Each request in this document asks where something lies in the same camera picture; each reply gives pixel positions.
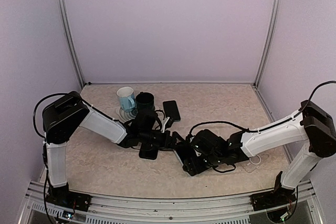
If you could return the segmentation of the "black phone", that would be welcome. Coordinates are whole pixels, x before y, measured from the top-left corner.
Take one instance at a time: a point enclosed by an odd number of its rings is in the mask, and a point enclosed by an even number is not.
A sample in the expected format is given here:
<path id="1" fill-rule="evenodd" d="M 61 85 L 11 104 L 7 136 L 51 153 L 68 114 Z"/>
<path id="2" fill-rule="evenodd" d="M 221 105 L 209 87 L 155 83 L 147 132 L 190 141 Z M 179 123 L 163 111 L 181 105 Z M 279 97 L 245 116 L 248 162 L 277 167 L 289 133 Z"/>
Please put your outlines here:
<path id="1" fill-rule="evenodd" d="M 178 106 L 175 100 L 163 102 L 164 113 L 167 117 L 173 120 L 173 122 L 179 122 L 181 116 L 178 110 Z"/>
<path id="2" fill-rule="evenodd" d="M 194 149 L 187 143 L 179 143 L 175 147 L 175 150 L 182 150 L 184 152 L 184 157 L 185 157 L 184 161 L 197 157 Z"/>

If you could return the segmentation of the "black phone case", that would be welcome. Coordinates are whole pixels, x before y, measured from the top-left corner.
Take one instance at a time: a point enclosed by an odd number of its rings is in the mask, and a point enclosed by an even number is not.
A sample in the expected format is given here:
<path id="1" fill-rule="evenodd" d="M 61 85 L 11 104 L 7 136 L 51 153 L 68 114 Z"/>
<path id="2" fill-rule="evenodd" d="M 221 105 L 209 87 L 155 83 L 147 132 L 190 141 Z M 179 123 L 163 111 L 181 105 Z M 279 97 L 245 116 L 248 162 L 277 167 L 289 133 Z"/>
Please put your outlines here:
<path id="1" fill-rule="evenodd" d="M 155 160 L 159 150 L 151 144 L 142 143 L 139 150 L 139 158 Z"/>

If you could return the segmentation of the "clear magsafe phone case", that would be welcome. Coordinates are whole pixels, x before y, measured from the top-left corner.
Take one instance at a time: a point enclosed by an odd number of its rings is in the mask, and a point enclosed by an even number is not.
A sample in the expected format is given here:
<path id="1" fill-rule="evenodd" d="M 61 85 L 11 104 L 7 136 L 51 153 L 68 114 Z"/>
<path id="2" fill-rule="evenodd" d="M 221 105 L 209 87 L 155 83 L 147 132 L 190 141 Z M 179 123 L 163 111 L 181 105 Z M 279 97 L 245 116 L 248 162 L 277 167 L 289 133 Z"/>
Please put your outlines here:
<path id="1" fill-rule="evenodd" d="M 261 157 L 259 155 L 250 157 L 247 161 L 241 163 L 241 167 L 244 169 L 245 172 L 248 174 L 253 173 L 257 168 L 261 165 Z"/>

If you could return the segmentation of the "light blue phone case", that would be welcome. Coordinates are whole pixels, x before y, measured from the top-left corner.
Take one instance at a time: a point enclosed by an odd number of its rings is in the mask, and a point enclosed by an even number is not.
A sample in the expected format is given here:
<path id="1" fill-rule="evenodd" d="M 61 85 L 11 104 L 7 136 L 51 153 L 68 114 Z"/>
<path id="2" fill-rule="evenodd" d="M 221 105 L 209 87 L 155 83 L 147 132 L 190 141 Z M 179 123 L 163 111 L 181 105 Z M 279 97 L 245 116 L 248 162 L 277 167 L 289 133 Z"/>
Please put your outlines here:
<path id="1" fill-rule="evenodd" d="M 184 165 L 184 160 L 185 160 L 184 152 L 182 150 L 174 150 L 173 152 L 174 152 L 176 158 L 179 160 L 179 162 L 183 166 Z"/>

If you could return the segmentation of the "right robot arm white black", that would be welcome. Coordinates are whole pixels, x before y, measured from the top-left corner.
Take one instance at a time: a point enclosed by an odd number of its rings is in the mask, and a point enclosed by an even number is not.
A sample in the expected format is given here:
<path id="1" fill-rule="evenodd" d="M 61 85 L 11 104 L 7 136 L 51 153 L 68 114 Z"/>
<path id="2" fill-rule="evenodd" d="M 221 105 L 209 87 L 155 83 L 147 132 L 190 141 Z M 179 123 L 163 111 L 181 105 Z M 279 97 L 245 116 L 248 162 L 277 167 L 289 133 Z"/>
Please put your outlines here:
<path id="1" fill-rule="evenodd" d="M 333 118 L 309 100 L 302 101 L 298 111 L 265 127 L 241 128 L 224 140 L 210 130 L 188 134 L 187 144 L 205 167 L 221 164 L 234 166 L 267 150 L 293 142 L 303 142 L 288 168 L 277 176 L 275 188 L 269 192 L 273 205 L 281 204 L 299 182 L 323 159 L 335 154 Z"/>

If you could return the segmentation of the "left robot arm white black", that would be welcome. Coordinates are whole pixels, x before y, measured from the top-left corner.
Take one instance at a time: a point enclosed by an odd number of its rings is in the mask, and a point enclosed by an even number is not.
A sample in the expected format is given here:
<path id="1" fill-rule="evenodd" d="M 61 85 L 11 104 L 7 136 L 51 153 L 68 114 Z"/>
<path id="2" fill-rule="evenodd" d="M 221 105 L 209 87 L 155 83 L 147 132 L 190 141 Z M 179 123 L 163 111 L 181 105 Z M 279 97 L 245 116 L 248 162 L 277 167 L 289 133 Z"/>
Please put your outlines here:
<path id="1" fill-rule="evenodd" d="M 145 152 L 173 150 L 179 135 L 167 130 L 173 120 L 160 120 L 156 111 L 143 109 L 135 118 L 120 122 L 85 101 L 72 91 L 57 94 L 58 100 L 42 111 L 47 180 L 52 195 L 66 206 L 73 201 L 66 176 L 66 147 L 77 128 L 81 127 L 107 138 L 123 148 L 139 143 Z"/>

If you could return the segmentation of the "dark green ceramic mug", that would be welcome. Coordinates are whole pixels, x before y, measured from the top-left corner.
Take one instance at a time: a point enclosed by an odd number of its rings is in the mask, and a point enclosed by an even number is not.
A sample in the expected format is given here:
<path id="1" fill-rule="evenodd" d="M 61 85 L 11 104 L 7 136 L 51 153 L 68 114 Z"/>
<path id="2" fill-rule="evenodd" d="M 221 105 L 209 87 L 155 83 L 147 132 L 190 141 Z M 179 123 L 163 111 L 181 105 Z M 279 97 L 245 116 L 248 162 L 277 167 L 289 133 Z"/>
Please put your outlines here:
<path id="1" fill-rule="evenodd" d="M 149 92 L 140 92 L 136 98 L 136 107 L 138 111 L 141 110 L 155 110 L 155 105 L 154 105 L 154 95 L 149 93 Z"/>

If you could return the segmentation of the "white grey ringed plate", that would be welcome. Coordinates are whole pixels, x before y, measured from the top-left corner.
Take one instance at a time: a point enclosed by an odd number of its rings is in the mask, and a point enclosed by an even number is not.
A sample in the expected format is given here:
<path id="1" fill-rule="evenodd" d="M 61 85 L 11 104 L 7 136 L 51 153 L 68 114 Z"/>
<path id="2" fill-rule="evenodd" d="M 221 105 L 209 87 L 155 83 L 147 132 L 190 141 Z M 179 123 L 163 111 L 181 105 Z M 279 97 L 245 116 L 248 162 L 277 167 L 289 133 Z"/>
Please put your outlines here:
<path id="1" fill-rule="evenodd" d="M 130 112 L 126 112 L 124 111 L 121 107 L 118 107 L 115 109 L 117 116 L 120 118 L 121 121 L 126 122 L 129 120 L 133 120 L 135 119 L 138 110 L 137 108 L 134 108 L 132 111 Z"/>

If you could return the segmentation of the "light blue ceramic mug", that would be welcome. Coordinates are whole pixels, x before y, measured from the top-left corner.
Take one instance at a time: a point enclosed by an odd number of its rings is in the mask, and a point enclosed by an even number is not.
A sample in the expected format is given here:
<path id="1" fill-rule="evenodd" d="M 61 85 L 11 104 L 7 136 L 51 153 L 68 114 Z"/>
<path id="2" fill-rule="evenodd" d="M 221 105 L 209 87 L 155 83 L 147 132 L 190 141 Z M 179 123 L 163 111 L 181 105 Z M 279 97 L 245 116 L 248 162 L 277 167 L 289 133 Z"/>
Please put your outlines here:
<path id="1" fill-rule="evenodd" d="M 131 112 L 135 109 L 134 90 L 131 87 L 122 87 L 117 91 L 117 96 L 121 109 L 125 112 Z"/>

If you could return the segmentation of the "front aluminium rail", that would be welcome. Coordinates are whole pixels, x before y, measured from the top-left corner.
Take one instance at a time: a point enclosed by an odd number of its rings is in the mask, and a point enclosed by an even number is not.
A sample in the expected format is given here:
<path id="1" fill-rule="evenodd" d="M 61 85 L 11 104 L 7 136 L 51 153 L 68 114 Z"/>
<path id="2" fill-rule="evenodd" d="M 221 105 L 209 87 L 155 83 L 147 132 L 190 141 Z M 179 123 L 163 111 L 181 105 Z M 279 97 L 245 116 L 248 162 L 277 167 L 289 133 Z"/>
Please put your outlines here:
<path id="1" fill-rule="evenodd" d="M 45 214 L 42 185 L 32 183 L 29 187 L 17 220 L 14 223 L 29 223 L 34 214 Z M 194 199 L 145 199 L 92 194 L 88 211 L 75 210 L 73 218 L 62 218 L 70 209 L 47 204 L 51 217 L 69 223 L 251 223 L 255 214 L 269 210 L 254 211 L 250 194 Z M 312 186 L 299 186 L 298 207 L 292 218 L 296 223 L 327 223 L 321 212 Z"/>

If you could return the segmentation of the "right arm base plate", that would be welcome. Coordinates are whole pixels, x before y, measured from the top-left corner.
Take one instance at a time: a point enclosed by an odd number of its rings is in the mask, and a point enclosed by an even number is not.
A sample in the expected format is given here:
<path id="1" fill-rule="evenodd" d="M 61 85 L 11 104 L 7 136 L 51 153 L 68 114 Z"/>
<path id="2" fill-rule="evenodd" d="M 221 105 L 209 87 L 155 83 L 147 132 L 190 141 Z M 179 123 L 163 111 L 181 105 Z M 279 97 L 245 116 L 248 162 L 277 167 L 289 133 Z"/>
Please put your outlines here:
<path id="1" fill-rule="evenodd" d="M 267 191 L 264 193 L 252 194 L 250 201 L 254 211 L 265 210 L 296 201 L 294 193 L 273 193 Z"/>

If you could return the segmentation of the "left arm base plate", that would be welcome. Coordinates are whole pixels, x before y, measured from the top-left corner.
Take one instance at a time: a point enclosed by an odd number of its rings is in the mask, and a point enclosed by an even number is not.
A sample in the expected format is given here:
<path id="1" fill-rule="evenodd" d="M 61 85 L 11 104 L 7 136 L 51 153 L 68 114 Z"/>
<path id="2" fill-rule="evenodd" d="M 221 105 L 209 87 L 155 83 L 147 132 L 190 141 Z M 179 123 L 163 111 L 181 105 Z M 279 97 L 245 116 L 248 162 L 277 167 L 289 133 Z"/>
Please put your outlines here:
<path id="1" fill-rule="evenodd" d="M 74 191 L 59 191 L 56 194 L 48 193 L 46 201 L 56 206 L 88 212 L 91 203 L 91 196 Z"/>

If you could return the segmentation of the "right aluminium frame post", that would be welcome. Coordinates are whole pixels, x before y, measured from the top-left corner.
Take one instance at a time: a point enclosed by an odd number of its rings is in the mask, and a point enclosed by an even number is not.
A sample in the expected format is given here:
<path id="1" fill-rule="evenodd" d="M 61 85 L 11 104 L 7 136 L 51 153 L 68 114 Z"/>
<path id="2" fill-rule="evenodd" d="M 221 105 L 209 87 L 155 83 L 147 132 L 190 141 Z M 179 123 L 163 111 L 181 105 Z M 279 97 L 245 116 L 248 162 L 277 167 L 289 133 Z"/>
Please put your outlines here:
<path id="1" fill-rule="evenodd" d="M 263 52 L 262 52 L 262 55 L 261 55 L 261 60 L 260 60 L 260 63 L 259 63 L 259 67 L 258 67 L 258 70 L 257 70 L 255 81 L 254 81 L 255 89 L 259 88 L 259 86 L 261 84 L 263 74 L 264 74 L 265 69 L 266 69 L 266 64 L 267 64 L 267 60 L 268 60 L 268 57 L 269 57 L 269 52 L 270 52 L 270 49 L 271 49 L 271 43 L 272 43 L 274 33 L 275 33 L 275 29 L 276 29 L 276 23 L 277 23 L 277 18 L 278 18 L 280 2 L 281 2 L 281 0 L 273 0 L 273 2 L 272 2 L 272 9 L 271 9 L 270 21 L 269 21 L 269 25 L 268 25 L 268 29 L 267 29 L 267 34 L 266 34 L 266 40 L 265 40 L 265 43 L 264 43 Z"/>

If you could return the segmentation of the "aluminium frame post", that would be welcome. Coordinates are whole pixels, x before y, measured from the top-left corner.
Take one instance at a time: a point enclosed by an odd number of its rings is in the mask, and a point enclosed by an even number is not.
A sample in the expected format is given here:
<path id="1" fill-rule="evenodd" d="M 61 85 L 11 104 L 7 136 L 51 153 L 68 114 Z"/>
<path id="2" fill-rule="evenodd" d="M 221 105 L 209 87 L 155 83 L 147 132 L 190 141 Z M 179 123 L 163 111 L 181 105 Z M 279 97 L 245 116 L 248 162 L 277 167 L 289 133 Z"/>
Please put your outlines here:
<path id="1" fill-rule="evenodd" d="M 272 43 L 274 33 L 275 33 L 275 29 L 276 29 L 276 23 L 277 23 L 277 18 L 278 18 L 280 2 L 281 2 L 281 0 L 273 0 L 273 2 L 272 2 L 272 9 L 271 9 L 270 21 L 269 21 L 269 25 L 268 25 L 268 29 L 267 29 L 267 34 L 266 34 L 266 40 L 265 40 L 265 43 L 264 43 L 263 52 L 262 52 L 262 55 L 261 55 L 261 60 L 260 60 L 260 63 L 259 63 L 259 67 L 258 67 L 258 70 L 257 70 L 255 81 L 254 81 L 255 89 L 259 88 L 259 86 L 261 84 L 263 74 L 264 74 L 265 69 L 266 69 L 266 64 L 267 64 L 267 60 L 268 60 L 268 57 L 269 57 L 269 52 L 270 52 L 270 49 L 271 49 L 271 43 Z"/>
<path id="2" fill-rule="evenodd" d="M 86 83 L 85 83 L 83 72 L 82 72 L 79 59 L 76 53 L 74 40 L 71 34 L 70 23 L 69 23 L 67 9 L 66 9 L 66 2 L 65 0 L 57 0 L 57 1 L 58 1 L 58 6 L 60 10 L 60 15 L 61 15 L 61 22 L 62 22 L 67 46 L 68 46 L 69 53 L 70 53 L 70 59 L 73 64 L 75 75 L 77 77 L 79 86 L 82 89 Z"/>

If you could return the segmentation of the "left aluminium frame post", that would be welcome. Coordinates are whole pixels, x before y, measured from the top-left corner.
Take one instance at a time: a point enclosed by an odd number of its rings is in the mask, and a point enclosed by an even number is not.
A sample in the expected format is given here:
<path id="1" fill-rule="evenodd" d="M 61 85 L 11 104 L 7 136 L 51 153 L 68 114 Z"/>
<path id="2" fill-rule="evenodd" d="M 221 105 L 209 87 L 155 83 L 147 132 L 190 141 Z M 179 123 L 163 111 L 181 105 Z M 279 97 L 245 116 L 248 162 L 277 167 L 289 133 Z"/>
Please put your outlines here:
<path id="1" fill-rule="evenodd" d="M 65 0 L 57 0 L 57 1 L 58 1 L 58 6 L 60 10 L 60 15 L 61 15 L 61 22 L 62 22 L 67 46 L 68 46 L 69 53 L 70 53 L 70 59 L 73 64 L 75 75 L 77 77 L 79 86 L 82 89 L 86 83 L 85 83 L 83 72 L 82 72 L 79 59 L 76 53 L 74 40 L 71 34 L 70 23 L 69 23 L 67 9 L 66 9 L 66 2 Z"/>

